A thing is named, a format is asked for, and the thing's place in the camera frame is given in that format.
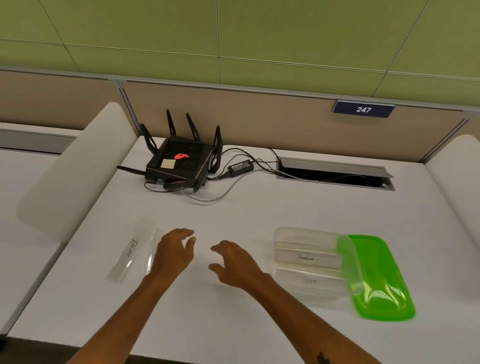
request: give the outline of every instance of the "red logo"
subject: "red logo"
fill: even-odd
[[[187,154],[183,154],[183,153],[178,153],[175,157],[173,157],[174,159],[182,159],[182,158],[190,158]]]

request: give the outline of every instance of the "white desk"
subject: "white desk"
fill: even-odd
[[[273,160],[266,149],[245,148]],[[223,162],[235,151],[224,155]],[[195,259],[162,298],[132,353],[199,364],[301,363],[266,312],[207,269],[220,257],[209,247],[238,242],[270,269],[275,228],[294,226],[370,234],[389,245],[417,316],[407,322],[315,312],[384,364],[477,363],[480,358],[480,253],[421,164],[279,151],[283,157],[383,165],[396,191],[277,179],[253,173],[223,200],[202,206],[176,193],[144,189],[143,178],[117,171],[13,327],[17,338],[82,346],[137,287],[143,249],[122,284],[107,274],[136,222],[196,230]],[[151,154],[140,139],[123,165],[144,169]],[[209,183],[216,197],[233,180]]]
[[[0,334],[7,334],[64,245],[20,222],[18,199],[57,156],[0,150]]]

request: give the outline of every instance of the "green lid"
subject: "green lid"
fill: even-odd
[[[349,237],[355,244],[363,276],[363,292],[353,296],[360,315],[379,321],[413,318],[415,306],[388,245],[376,236]]]

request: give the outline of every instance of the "plastic container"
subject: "plastic container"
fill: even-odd
[[[290,292],[345,296],[363,291],[357,252],[347,235],[278,228],[274,257],[273,277]]]

